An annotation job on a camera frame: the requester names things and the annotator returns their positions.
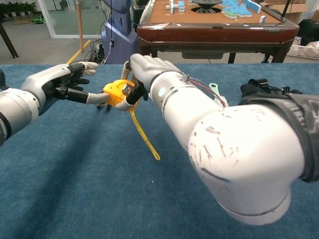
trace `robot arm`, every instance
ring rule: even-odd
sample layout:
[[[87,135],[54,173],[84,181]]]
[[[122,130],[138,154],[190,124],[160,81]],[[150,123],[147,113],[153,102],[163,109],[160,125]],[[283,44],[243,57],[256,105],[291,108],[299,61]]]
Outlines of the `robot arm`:
[[[187,75],[158,58],[135,54],[131,68],[229,215],[246,224],[264,225],[285,214],[290,185],[307,168],[302,130],[293,128],[269,104],[222,108],[188,82]],[[291,110],[290,100],[281,102]]]
[[[21,89],[5,84],[1,75],[0,88],[0,146],[45,113],[58,99],[85,104],[105,102],[108,94],[83,92],[79,84],[88,84],[82,76],[92,75],[96,63],[61,64],[27,77]]]

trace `wooden pole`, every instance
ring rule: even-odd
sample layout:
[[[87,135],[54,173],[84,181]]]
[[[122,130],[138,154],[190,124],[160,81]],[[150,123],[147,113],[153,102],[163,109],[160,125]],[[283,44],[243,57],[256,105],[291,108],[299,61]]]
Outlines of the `wooden pole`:
[[[82,13],[81,13],[81,3],[80,0],[76,0],[76,12],[78,15],[78,28],[79,28],[79,36],[80,36],[80,46],[81,51],[84,52],[84,44],[83,44],[83,28],[82,28]]]

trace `robotic hand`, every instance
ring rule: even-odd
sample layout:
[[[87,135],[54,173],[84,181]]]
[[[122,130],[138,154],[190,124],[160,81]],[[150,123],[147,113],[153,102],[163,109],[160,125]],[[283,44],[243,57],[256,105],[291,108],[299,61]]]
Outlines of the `robotic hand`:
[[[318,97],[246,99],[223,108],[167,61],[134,54],[131,69],[204,184],[235,219],[272,223],[287,211],[295,179],[319,178]]]
[[[79,84],[88,84],[82,76],[93,75],[98,64],[80,62],[74,65],[61,64],[27,77],[21,89],[5,84],[0,73],[0,146],[38,116],[45,113],[58,99],[85,104],[105,102],[108,94],[83,92]]]

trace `velcro strap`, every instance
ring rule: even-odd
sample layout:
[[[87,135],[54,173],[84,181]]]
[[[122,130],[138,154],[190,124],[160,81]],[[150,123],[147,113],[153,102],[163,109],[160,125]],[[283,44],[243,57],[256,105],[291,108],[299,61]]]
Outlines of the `velcro strap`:
[[[305,157],[300,178],[306,182],[319,179],[319,96],[258,94],[245,97],[239,104],[266,105],[286,120],[296,132]]]

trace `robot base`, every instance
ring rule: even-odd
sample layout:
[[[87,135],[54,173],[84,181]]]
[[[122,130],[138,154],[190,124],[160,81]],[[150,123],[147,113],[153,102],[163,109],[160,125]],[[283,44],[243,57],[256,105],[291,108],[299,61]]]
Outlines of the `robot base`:
[[[255,215],[255,216],[237,214],[223,207],[223,205],[221,204],[219,205],[225,210],[227,214],[229,214],[231,217],[233,217],[234,219],[242,223],[246,223],[253,226],[262,226],[262,225],[270,224],[279,220],[288,210],[290,202],[291,202],[291,191],[289,190],[288,194],[286,195],[282,203],[278,205],[275,209],[265,212],[263,214]]]
[[[106,22],[105,29],[102,31],[102,41],[105,57],[107,57],[106,64],[124,64],[130,60],[130,56],[138,53],[138,36],[136,32],[131,31],[129,35],[125,35],[118,31],[114,26]],[[114,41],[114,47],[110,49],[110,41]]]

